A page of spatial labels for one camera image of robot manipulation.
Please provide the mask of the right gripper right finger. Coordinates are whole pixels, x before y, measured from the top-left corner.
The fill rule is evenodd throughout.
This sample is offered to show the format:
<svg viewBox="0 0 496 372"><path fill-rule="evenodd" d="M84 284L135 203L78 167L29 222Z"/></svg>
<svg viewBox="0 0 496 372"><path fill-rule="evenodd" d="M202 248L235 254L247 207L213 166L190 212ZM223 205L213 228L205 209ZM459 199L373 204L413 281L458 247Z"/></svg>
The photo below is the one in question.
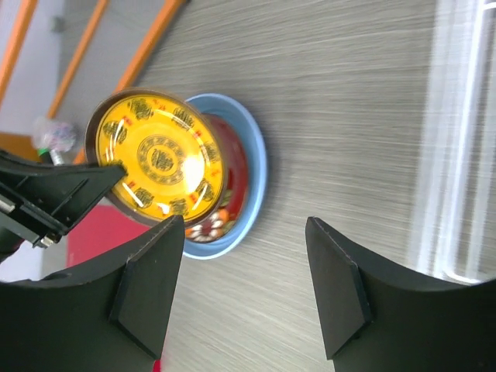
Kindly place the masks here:
<svg viewBox="0 0 496 372"><path fill-rule="evenodd" d="M316 217L305 227L326 358L337 371L493 371L495 282L404 267Z"/></svg>

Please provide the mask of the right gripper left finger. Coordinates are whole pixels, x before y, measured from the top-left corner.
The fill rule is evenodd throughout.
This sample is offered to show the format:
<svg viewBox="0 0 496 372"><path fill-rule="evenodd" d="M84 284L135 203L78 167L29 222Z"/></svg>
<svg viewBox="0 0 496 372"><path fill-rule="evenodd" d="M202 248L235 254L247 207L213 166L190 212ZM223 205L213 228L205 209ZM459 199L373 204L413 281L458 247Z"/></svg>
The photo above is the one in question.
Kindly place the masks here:
<svg viewBox="0 0 496 372"><path fill-rule="evenodd" d="M3 371L151 371L161 358L184 248L172 216L40 281L1 286Z"/></svg>

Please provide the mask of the light blue plate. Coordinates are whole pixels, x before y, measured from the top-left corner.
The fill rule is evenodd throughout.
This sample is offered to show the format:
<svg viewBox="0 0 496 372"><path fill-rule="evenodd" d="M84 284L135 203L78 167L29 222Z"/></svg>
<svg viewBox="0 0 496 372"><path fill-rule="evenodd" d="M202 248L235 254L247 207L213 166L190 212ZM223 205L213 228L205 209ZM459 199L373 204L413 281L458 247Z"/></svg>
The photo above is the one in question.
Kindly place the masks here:
<svg viewBox="0 0 496 372"><path fill-rule="evenodd" d="M183 255L195 260L212 260L237 248L248 235L264 203L268 182L268 157L264 136L251 112L239 101L218 93L202 93L186 99L199 112L222 117L241 140L248 168L248 190L234 226L210 243L184 241Z"/></svg>

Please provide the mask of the yellow patterned plate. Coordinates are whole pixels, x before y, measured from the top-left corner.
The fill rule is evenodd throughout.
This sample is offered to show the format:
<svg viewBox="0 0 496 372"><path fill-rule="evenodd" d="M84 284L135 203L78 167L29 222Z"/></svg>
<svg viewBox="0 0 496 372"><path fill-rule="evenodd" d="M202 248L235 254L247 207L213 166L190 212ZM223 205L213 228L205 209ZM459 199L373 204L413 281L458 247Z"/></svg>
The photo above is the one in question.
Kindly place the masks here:
<svg viewBox="0 0 496 372"><path fill-rule="evenodd" d="M190 226L214 212L227 186L223 149L218 130L195 107L147 88L100 102L84 145L87 162L122 166L108 199L146 226L172 215Z"/></svg>

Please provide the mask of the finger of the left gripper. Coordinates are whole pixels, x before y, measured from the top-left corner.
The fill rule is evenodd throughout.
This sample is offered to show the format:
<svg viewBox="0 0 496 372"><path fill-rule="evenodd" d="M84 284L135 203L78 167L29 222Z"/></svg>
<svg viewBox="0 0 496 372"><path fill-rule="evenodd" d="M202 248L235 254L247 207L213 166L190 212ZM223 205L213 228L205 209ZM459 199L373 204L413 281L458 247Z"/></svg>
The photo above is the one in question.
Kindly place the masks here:
<svg viewBox="0 0 496 372"><path fill-rule="evenodd" d="M47 248L120 181L120 165L48 165L1 152L1 248Z"/></svg>

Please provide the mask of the red floral plate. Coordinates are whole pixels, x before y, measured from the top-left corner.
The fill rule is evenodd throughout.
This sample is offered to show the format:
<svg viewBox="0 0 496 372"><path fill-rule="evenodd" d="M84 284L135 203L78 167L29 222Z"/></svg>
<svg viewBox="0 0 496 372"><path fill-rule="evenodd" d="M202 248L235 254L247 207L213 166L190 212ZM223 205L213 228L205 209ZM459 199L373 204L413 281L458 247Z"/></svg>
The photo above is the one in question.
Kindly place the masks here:
<svg viewBox="0 0 496 372"><path fill-rule="evenodd" d="M248 164L240 137L220 116L204 114L204 117L220 136L228 177L217 209L201 223L185 230L186 238L196 243L210 243L229 232L240 216L249 191Z"/></svg>

